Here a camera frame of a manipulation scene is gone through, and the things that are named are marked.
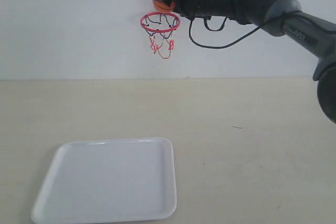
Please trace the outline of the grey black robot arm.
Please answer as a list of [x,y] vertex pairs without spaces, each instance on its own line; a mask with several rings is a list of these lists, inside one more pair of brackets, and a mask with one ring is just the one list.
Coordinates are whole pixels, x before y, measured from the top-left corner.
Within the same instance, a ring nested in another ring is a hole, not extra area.
[[318,58],[313,74],[319,105],[335,121],[335,24],[306,14],[297,0],[154,0],[193,21],[214,16],[288,36]]

